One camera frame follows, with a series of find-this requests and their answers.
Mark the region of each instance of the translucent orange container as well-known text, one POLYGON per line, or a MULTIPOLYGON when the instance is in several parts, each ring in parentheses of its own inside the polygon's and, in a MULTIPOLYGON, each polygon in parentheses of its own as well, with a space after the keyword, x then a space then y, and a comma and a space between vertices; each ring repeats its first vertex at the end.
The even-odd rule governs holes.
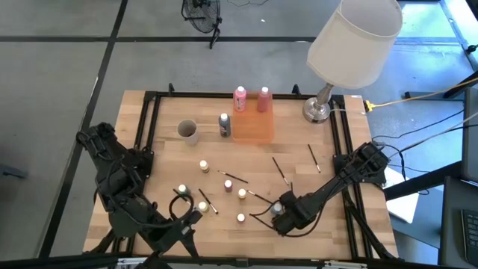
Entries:
POLYGON ((233 108, 231 124, 232 139, 235 142, 264 144, 270 143, 274 139, 272 94, 269 95, 270 102, 265 112, 257 111, 258 95, 257 92, 248 91, 246 109, 239 112, 233 108))

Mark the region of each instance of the keyboard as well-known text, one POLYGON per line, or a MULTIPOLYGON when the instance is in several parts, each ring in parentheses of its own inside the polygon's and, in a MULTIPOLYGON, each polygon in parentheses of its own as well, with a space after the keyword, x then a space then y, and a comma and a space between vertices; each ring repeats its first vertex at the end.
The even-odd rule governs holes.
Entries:
POLYGON ((465 258, 478 267, 478 212, 462 210, 463 238, 465 240, 465 258))

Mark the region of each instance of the gray cup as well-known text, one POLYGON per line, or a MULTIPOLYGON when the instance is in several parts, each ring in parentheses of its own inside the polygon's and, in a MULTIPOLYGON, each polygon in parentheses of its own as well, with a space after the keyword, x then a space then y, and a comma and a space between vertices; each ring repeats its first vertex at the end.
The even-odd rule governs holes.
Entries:
POLYGON ((183 120, 178 124, 178 134, 189 146, 196 145, 199 135, 197 125, 192 120, 183 120))

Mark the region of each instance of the paint bottle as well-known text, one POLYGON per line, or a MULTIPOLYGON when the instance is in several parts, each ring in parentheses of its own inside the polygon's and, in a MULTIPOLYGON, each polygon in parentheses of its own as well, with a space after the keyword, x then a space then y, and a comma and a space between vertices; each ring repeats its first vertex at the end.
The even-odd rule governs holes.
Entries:
POLYGON ((270 212, 274 215, 282 214, 282 204, 280 202, 276 202, 271 208, 270 212))
POLYGON ((226 192, 231 192, 232 191, 232 181, 226 180, 224 181, 224 189, 226 192))
POLYGON ((246 95, 247 92, 242 86, 234 91, 234 109, 236 111, 242 112, 246 109, 246 95))
POLYGON ((207 161, 205 161, 205 160, 200 161, 199 162, 199 167, 201 167, 201 171, 203 173, 209 172, 209 164, 208 164, 207 161))
POLYGON ((238 191, 239 199, 241 199, 241 200, 246 199, 246 194, 247 194, 246 190, 240 189, 240 190, 238 191))
POLYGON ((199 202, 198 208, 201 212, 204 212, 204 213, 209 211, 209 205, 206 202, 199 202))
POLYGON ((257 97, 257 111, 265 112, 269 108, 269 88, 262 87, 259 96, 257 97))
POLYGON ((244 214, 238 214, 238 223, 243 223, 246 220, 244 214))
POLYGON ((180 194, 190 194, 191 193, 189 191, 189 189, 186 187, 186 185, 184 185, 184 184, 179 185, 178 191, 179 191, 180 194))
POLYGON ((219 116, 219 133, 222 137, 229 137, 231 135, 231 117, 226 113, 219 116))

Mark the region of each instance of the wooden table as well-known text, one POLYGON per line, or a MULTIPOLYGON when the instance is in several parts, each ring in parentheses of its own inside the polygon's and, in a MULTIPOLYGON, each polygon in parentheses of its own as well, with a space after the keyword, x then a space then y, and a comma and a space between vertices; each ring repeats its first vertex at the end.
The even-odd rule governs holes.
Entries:
MULTIPOLYGON (((120 143, 127 148, 133 146, 140 117, 144 91, 126 91, 116 123, 116 134, 120 143)), ((364 106, 360 96, 345 96, 347 117, 354 148, 370 141, 367 118, 362 112, 364 106)), ((186 184, 191 190, 195 203, 203 201, 201 188, 219 211, 205 213, 193 227, 194 240, 201 256, 248 257, 268 259, 350 259, 347 228, 341 195, 327 203, 317 228, 302 238, 283 238, 248 216, 259 213, 267 203, 248 194, 239 200, 240 188, 277 200, 287 188, 272 157, 275 157, 289 181, 294 182, 294 193, 299 196, 317 190, 334 176, 332 155, 334 142, 330 122, 310 124, 302 116, 303 100, 274 100, 274 132, 271 144, 250 145, 234 143, 231 138, 219 135, 218 117, 221 113, 232 114, 230 99, 204 98, 161 98, 158 122, 156 124, 153 150, 155 160, 152 175, 146 183, 145 195, 150 201, 158 202, 160 213, 168 216, 167 206, 175 196, 173 188, 186 184), (194 120, 199 128, 199 142, 187 146, 176 132, 181 120, 194 120), (322 169, 318 173, 307 143, 311 144, 317 162, 322 169), (207 160, 211 171, 204 174, 199 161, 207 160), (226 193, 223 183, 226 176, 216 170, 223 170, 249 184, 232 179, 233 191, 226 193), (244 223, 238 223, 236 216, 246 215, 244 223)), ((339 133, 341 122, 338 117, 339 133)), ((143 145, 147 130, 143 135, 143 145)), ((385 205, 383 192, 377 187, 361 184, 367 221, 378 239, 388 251, 397 256, 390 217, 385 205)), ((187 204, 178 201, 174 206, 177 215, 187 209, 187 204)), ((262 216, 270 222, 271 213, 262 216)), ((108 215, 100 202, 95 204, 90 221, 84 250, 94 248, 110 229, 108 215)), ((304 233, 294 230, 292 234, 304 233)), ((363 256, 361 233, 356 224, 358 251, 363 256)), ((135 255, 149 255, 152 250, 137 236, 135 255)), ((185 248, 177 243, 166 255, 188 256, 185 248)))

